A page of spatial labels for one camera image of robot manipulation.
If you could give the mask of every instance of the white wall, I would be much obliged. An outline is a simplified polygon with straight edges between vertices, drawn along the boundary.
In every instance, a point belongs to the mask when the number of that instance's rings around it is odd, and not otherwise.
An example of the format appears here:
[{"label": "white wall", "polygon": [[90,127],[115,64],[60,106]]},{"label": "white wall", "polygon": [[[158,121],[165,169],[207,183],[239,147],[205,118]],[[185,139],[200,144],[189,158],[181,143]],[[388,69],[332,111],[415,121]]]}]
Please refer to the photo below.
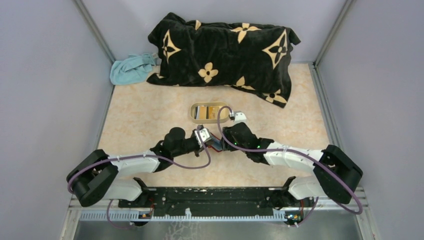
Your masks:
[{"label": "white wall", "polygon": [[357,1],[319,70],[383,240],[424,239],[424,1]]},{"label": "white wall", "polygon": [[147,36],[169,12],[186,21],[287,26],[302,41],[292,61],[314,61],[346,0],[83,0],[117,59],[157,52]]},{"label": "white wall", "polygon": [[54,240],[94,148],[110,63],[71,0],[0,2],[0,239]]}]

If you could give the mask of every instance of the beige tabletop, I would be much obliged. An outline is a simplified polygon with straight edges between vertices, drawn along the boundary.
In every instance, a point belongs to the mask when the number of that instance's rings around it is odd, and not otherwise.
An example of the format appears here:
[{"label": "beige tabletop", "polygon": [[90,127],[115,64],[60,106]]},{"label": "beige tabletop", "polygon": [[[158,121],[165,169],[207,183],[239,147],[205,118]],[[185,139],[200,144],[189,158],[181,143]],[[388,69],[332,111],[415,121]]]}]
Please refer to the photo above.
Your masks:
[{"label": "beige tabletop", "polygon": [[[285,108],[254,94],[227,86],[177,87],[147,82],[116,86],[100,138],[99,149],[109,155],[144,152],[156,145],[173,127],[181,127],[189,137],[196,124],[189,108],[197,102],[225,102],[247,116],[247,125],[257,137],[307,149],[324,149],[329,144],[320,106],[307,64],[291,64],[292,92]],[[231,126],[228,121],[222,126]],[[205,124],[221,137],[216,124]],[[253,187],[282,186],[291,176],[307,176],[284,166],[254,163],[240,151],[210,151],[210,166],[187,170],[170,166],[156,173],[140,173],[149,187]],[[194,153],[176,157],[186,166],[204,165],[208,158]]]}]

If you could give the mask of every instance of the blue towel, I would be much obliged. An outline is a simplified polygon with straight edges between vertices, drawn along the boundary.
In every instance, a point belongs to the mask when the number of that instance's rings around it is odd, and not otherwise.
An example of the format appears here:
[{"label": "blue towel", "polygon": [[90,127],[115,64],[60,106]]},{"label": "blue towel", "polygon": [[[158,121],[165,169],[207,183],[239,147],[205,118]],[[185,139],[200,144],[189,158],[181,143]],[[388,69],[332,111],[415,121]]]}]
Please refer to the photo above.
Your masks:
[{"label": "blue towel", "polygon": [[127,85],[144,82],[156,65],[155,57],[150,53],[129,55],[123,61],[115,61],[110,70],[110,81],[114,85]]}]

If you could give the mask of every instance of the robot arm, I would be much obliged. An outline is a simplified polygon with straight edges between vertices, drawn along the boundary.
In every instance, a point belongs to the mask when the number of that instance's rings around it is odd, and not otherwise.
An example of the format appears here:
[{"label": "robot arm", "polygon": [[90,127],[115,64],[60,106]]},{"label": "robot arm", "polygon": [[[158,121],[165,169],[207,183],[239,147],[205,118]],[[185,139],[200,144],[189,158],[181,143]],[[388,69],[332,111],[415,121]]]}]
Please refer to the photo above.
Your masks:
[{"label": "robot arm", "polygon": [[[138,155],[109,156],[102,149],[95,150],[70,172],[66,181],[83,207],[104,199],[147,201],[147,195],[143,194],[148,192],[146,185],[138,178],[124,177],[136,173],[156,173],[172,165],[158,156],[173,161],[174,157],[194,152],[198,157],[203,150],[202,142],[208,146],[212,140],[209,130],[203,126],[199,131],[193,130],[191,137],[186,139],[185,136],[186,132],[182,128],[174,127],[165,135],[164,140]],[[79,173],[101,161],[105,163]]]},{"label": "robot arm", "polygon": [[[235,146],[247,150],[246,156],[255,163],[282,165],[310,173],[307,177],[290,177],[284,184],[289,196],[288,202],[296,202],[309,197],[328,196],[337,203],[348,204],[352,196],[321,167],[316,166],[306,156],[324,164],[335,173],[347,186],[355,191],[363,175],[362,170],[337,146],[328,145],[326,149],[312,150],[287,146],[272,139],[257,138],[246,125],[246,116],[242,112],[232,112],[230,119],[235,125],[224,127],[223,135]],[[221,139],[224,151],[235,151],[236,148]]]}]

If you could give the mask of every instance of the blanket with floral pattern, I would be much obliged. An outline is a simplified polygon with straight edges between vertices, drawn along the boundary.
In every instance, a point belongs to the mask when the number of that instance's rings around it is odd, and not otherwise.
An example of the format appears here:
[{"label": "blanket with floral pattern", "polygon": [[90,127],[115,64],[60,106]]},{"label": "blanket with floral pattern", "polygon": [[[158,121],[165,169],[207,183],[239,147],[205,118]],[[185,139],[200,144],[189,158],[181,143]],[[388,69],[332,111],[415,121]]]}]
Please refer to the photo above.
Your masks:
[{"label": "blanket with floral pattern", "polygon": [[159,49],[155,85],[229,86],[255,94],[281,108],[292,89],[288,66],[293,45],[301,41],[284,26],[185,21],[169,13],[149,34]]}]

